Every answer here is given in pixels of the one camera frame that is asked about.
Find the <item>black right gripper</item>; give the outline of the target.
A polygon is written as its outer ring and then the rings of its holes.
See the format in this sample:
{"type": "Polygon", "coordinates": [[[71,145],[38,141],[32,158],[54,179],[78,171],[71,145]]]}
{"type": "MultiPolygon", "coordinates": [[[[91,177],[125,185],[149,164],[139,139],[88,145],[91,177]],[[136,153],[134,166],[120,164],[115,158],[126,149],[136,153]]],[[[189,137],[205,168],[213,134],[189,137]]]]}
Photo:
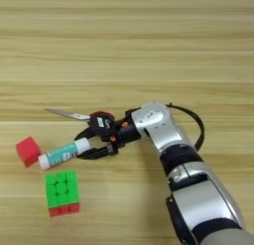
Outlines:
{"type": "MultiPolygon", "coordinates": [[[[118,154],[119,149],[123,148],[126,144],[139,140],[141,135],[132,119],[132,113],[134,111],[137,111],[137,108],[127,110],[125,116],[120,120],[116,120],[112,114],[109,114],[109,136],[107,147],[92,148],[81,153],[77,157],[83,160],[97,160],[107,156],[113,156],[118,154]]],[[[74,140],[82,138],[89,140],[97,135],[98,133],[94,129],[87,127],[78,133],[74,140]]]]}

